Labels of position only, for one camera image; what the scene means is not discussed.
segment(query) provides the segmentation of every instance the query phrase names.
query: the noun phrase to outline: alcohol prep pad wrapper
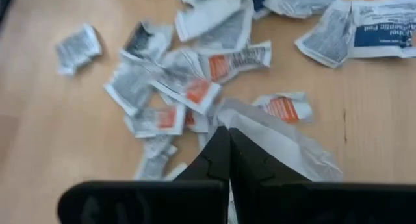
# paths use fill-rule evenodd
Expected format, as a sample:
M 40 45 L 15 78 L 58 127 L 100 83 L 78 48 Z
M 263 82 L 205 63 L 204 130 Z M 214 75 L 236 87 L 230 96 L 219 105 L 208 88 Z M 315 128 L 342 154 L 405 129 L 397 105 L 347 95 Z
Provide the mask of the alcohol prep pad wrapper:
M 354 29 L 351 2 L 336 1 L 328 7 L 318 25 L 297 39 L 295 44 L 306 56 L 335 69 L 348 58 Z
M 416 0 L 352 1 L 350 58 L 416 56 Z
M 175 68 L 160 68 L 149 82 L 159 91 L 205 115 L 220 93 L 219 84 Z
M 250 41 L 253 13 L 253 1 L 244 0 L 239 11 L 200 36 L 194 50 L 198 53 L 216 53 L 226 49 L 240 51 Z
M 200 55 L 202 71 L 210 81 L 223 84 L 240 72 L 268 69 L 272 60 L 272 42 L 250 45 L 241 51 Z
M 170 145 L 163 153 L 154 158 L 142 157 L 134 180 L 162 180 L 163 171 L 169 158 L 177 152 L 177 148 Z
M 175 19 L 176 31 L 181 42 L 215 28 L 241 8 L 241 0 L 207 0 L 184 12 Z
M 60 61 L 58 73 L 67 76 L 74 76 L 95 56 L 102 54 L 96 31 L 89 24 L 84 24 L 80 31 L 60 42 L 56 50 Z
M 136 138 L 181 135 L 185 123 L 185 106 L 176 103 L 164 109 L 146 108 L 138 116 L 125 116 L 128 129 Z
M 159 156 L 170 147 L 173 139 L 174 137 L 170 135 L 144 138 L 144 154 L 148 158 L 155 158 L 156 156 Z
M 152 90 L 148 84 L 148 62 L 141 64 L 121 63 L 110 82 L 104 85 L 107 93 L 129 116 L 135 116 L 145 108 L 151 98 Z
M 170 48 L 173 33 L 174 28 L 171 25 L 154 25 L 150 21 L 140 22 L 120 51 L 120 58 L 123 60 L 135 56 L 158 61 Z
M 252 105 L 287 123 L 313 121 L 313 111 L 304 92 L 262 95 Z
M 166 94 L 159 92 L 162 100 L 167 105 L 173 105 L 176 101 Z M 191 109 L 187 110 L 187 115 L 185 117 L 185 126 L 196 133 L 208 133 L 209 131 L 209 122 L 208 117 L 204 116 L 196 111 Z
M 305 19 L 323 13 L 334 1 L 338 0 L 265 0 L 263 4 L 277 14 Z

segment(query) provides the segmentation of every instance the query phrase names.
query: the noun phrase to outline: black plastic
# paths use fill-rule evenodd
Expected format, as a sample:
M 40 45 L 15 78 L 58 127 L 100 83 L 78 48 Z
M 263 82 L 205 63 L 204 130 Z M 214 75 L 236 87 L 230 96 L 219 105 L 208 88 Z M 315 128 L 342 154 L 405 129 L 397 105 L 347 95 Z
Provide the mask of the black plastic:
M 9 8 L 11 2 L 12 0 L 0 0 L 0 25 L 7 13 L 7 9 Z

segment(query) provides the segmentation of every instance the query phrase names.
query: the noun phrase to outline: table surface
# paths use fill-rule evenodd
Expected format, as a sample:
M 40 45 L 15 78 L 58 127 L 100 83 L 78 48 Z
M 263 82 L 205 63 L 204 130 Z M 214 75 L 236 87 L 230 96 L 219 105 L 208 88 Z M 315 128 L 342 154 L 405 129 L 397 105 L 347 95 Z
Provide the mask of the table surface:
M 183 7 L 179 0 L 14 1 L 0 34 L 1 223 L 56 223 L 57 199 L 72 184 L 133 177 L 142 144 L 102 87 L 138 21 L 173 23 Z M 271 15 L 254 22 L 252 42 L 272 40 L 272 67 L 241 74 L 223 96 L 250 103 L 305 91 L 315 122 L 298 128 L 335 155 L 345 180 L 416 182 L 415 60 L 351 59 L 325 68 L 293 43 L 318 20 Z M 61 77 L 54 45 L 84 22 L 99 32 L 103 56 L 78 77 Z M 155 96 L 152 105 L 161 103 Z M 179 152 L 168 168 L 191 163 L 199 151 L 189 131 L 174 145 Z

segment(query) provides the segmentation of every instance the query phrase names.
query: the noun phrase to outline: white paper wrapper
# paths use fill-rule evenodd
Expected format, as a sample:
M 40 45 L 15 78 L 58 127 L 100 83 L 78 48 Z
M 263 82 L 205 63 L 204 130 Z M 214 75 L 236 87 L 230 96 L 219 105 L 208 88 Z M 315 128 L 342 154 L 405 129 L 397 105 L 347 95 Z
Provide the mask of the white paper wrapper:
M 179 165 L 177 165 L 167 176 L 164 177 L 165 181 L 173 181 L 178 177 L 184 170 L 186 170 L 188 165 L 184 162 L 181 162 Z
M 146 61 L 141 64 L 120 64 L 110 82 L 104 85 L 107 93 L 129 116 L 135 116 L 149 103 L 152 90 L 146 70 Z
M 153 25 L 150 21 L 140 22 L 130 35 L 129 41 L 120 51 L 122 60 L 131 56 L 158 61 L 170 48 L 174 28 L 171 25 Z
M 162 180 L 163 171 L 169 158 L 177 152 L 177 148 L 171 145 L 166 151 L 155 158 L 142 157 L 134 180 Z
M 331 154 L 316 141 L 254 106 L 225 99 L 218 106 L 214 121 L 228 129 L 239 129 L 259 147 L 313 182 L 343 179 Z
M 263 4 L 277 14 L 306 19 L 323 13 L 334 1 L 338 0 L 265 0 Z
M 252 105 L 287 123 L 313 122 L 313 111 L 304 92 L 262 95 Z
M 272 60 L 272 42 L 250 45 L 241 51 L 200 55 L 202 71 L 208 80 L 223 84 L 240 72 L 268 69 Z
M 186 42 L 215 28 L 241 7 L 241 0 L 207 0 L 185 12 L 179 11 L 175 19 L 181 42 Z
M 185 123 L 185 106 L 176 103 L 168 108 L 145 108 L 136 117 L 125 116 L 128 129 L 136 138 L 149 138 L 160 135 L 181 135 Z
M 240 51 L 247 46 L 252 31 L 254 6 L 252 0 L 244 0 L 240 10 L 231 15 L 219 26 L 206 32 L 195 43 L 198 53 L 218 53 L 218 51 Z
M 338 68 L 348 58 L 348 48 L 355 27 L 350 17 L 351 2 L 336 1 L 330 5 L 317 26 L 295 41 L 306 56 Z
M 60 66 L 58 73 L 74 76 L 78 70 L 102 54 L 101 45 L 93 26 L 84 24 L 82 29 L 56 46 Z
M 167 96 L 205 115 L 221 86 L 181 69 L 160 68 L 149 82 Z

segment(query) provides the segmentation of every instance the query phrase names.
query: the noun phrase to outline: black mechanism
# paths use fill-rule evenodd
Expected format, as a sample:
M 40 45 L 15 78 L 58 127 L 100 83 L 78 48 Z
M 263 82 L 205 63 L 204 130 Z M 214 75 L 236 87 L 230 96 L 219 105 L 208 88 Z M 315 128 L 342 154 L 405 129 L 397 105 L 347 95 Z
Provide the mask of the black mechanism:
M 413 223 L 416 187 L 311 182 L 238 129 L 219 127 L 173 182 L 88 182 L 58 204 L 62 224 Z

